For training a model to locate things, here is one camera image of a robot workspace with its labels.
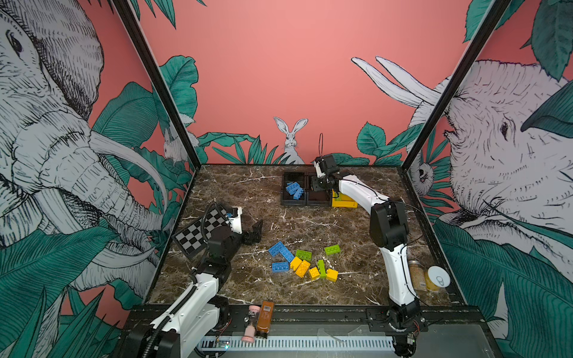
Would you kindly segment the black bin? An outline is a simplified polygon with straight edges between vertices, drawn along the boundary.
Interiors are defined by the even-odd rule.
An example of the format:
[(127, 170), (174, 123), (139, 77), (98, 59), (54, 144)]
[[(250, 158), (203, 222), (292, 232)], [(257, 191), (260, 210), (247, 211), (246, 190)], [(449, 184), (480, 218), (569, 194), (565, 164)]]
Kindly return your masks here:
[[(281, 185), (281, 204), (286, 206), (300, 206), (306, 205), (306, 174), (304, 172), (285, 172), (282, 177)], [(295, 200), (293, 195), (286, 191), (288, 183), (298, 182), (304, 190), (303, 196), (299, 200)]]
[(316, 175), (306, 174), (306, 204), (307, 206), (330, 207), (332, 203), (332, 192), (330, 190), (315, 190), (313, 183)]

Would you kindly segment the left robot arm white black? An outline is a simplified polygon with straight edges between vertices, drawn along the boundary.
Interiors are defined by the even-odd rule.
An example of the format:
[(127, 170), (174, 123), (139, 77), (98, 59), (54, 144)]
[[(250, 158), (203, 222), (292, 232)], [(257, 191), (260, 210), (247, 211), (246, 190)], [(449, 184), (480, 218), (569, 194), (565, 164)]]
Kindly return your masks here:
[(189, 357), (207, 333), (225, 328), (228, 299), (218, 292), (230, 276), (235, 254), (241, 246), (259, 243), (263, 226), (260, 220), (240, 232), (239, 219), (230, 218), (214, 228), (188, 288), (152, 322), (136, 325), (114, 356)]

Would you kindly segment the yellow storage bin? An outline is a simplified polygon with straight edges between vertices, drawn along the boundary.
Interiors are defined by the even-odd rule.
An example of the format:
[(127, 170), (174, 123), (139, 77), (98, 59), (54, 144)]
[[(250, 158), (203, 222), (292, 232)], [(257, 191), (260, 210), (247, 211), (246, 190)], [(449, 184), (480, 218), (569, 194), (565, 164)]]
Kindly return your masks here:
[(358, 207), (358, 203), (349, 196), (336, 192), (335, 190), (332, 190), (331, 193), (332, 193), (331, 207), (341, 207), (341, 208)]

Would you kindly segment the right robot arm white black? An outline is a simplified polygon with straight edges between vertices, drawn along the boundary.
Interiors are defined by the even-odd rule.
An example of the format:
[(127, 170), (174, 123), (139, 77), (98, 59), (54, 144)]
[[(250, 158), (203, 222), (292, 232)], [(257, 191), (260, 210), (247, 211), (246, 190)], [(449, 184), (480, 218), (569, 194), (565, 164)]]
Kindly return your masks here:
[(389, 321), (395, 330), (405, 330), (421, 311), (407, 263), (410, 229), (405, 203), (380, 194), (355, 175), (321, 175), (311, 180), (311, 186), (347, 195), (370, 215), (369, 235), (383, 255), (389, 281)]

